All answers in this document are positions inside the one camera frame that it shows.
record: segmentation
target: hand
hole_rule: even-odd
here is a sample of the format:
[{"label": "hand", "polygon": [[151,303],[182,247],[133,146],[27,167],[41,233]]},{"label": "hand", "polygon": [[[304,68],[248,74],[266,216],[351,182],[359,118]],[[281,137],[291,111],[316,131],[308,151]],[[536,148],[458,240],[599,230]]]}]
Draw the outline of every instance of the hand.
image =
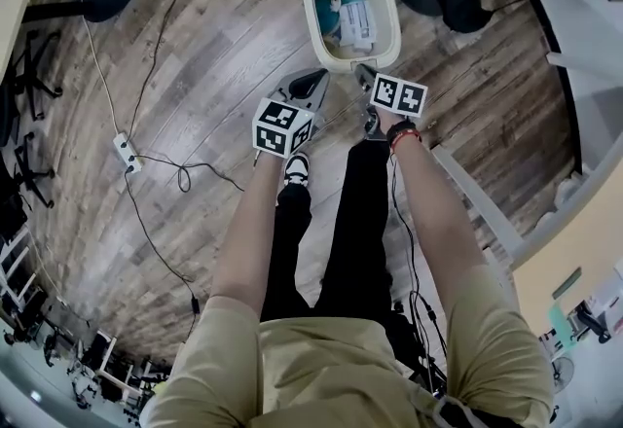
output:
[{"label": "hand", "polygon": [[388,112],[387,110],[381,108],[380,106],[375,107],[377,113],[379,114],[379,120],[381,124],[381,132],[387,135],[387,131],[395,124],[402,122],[405,118],[401,115],[397,115],[395,113]]}]

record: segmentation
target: wooden floor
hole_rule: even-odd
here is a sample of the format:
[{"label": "wooden floor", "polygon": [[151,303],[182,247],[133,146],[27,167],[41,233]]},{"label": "wooden floor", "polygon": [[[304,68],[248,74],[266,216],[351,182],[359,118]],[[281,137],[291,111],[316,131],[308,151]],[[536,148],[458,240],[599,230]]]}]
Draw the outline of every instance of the wooden floor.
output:
[{"label": "wooden floor", "polygon": [[[508,1],[483,0],[485,7]],[[92,24],[122,129],[128,130],[169,2],[132,0],[117,18]],[[448,147],[517,229],[528,232],[572,167],[561,85],[545,60],[548,49],[531,6],[505,9],[470,35],[402,5],[398,11],[402,52],[388,72],[429,86],[419,123],[426,141]],[[118,336],[128,353],[170,360],[193,319],[187,289],[158,260],[133,212],[84,25],[72,18],[46,28],[55,25],[62,38],[46,80],[62,85],[64,96],[44,102],[41,123],[33,125],[24,113],[22,129],[36,130],[36,160],[56,170],[49,188],[56,207],[33,204],[30,226],[48,272],[77,312]],[[315,66],[303,0],[179,0],[132,141],[154,156],[210,161],[244,185],[252,171],[250,123],[259,99],[284,74]],[[297,282],[310,302],[330,249],[348,149],[362,135],[364,104],[352,77],[333,77],[325,122],[308,148],[313,221]],[[203,303],[239,192],[205,168],[194,169],[192,178],[192,191],[182,194],[174,169],[147,163],[130,186],[154,242],[194,278]],[[406,212],[401,187],[399,200]],[[483,247],[492,244],[482,220],[472,217]],[[396,219],[392,212],[385,241],[399,299],[410,279]],[[422,292],[439,310],[421,254],[418,266]]]}]

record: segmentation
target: khaki shirt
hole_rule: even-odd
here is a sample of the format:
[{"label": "khaki shirt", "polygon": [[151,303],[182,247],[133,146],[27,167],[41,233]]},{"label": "khaki shirt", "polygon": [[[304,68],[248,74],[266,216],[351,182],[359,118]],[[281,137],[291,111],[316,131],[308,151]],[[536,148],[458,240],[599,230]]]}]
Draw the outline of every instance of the khaki shirt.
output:
[{"label": "khaki shirt", "polygon": [[[545,427],[551,366],[486,266],[459,287],[448,320],[448,394]],[[338,317],[260,324],[244,303],[215,297],[178,358],[148,426],[427,427],[437,402],[402,377],[376,322]]]}]

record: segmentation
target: white power strip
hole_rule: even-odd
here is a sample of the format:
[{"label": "white power strip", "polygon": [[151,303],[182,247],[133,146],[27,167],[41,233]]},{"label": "white power strip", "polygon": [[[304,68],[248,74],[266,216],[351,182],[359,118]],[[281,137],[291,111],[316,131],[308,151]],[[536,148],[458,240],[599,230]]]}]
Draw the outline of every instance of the white power strip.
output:
[{"label": "white power strip", "polygon": [[113,139],[113,144],[115,145],[115,149],[121,157],[121,160],[123,160],[126,164],[126,167],[132,167],[130,174],[135,174],[142,170],[143,164],[136,156],[136,152],[134,151],[131,143],[128,141],[128,137],[125,132],[117,134],[117,137]]}]

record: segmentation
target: white sneaker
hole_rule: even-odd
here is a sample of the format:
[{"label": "white sneaker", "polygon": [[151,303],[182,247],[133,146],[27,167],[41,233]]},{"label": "white sneaker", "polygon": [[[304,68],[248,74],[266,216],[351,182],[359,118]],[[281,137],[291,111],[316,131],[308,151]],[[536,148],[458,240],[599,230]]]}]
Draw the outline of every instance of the white sneaker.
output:
[{"label": "white sneaker", "polygon": [[288,186],[289,184],[300,184],[301,186],[308,186],[310,181],[310,159],[302,153],[297,153],[288,159],[285,165],[285,174],[283,183]]}]

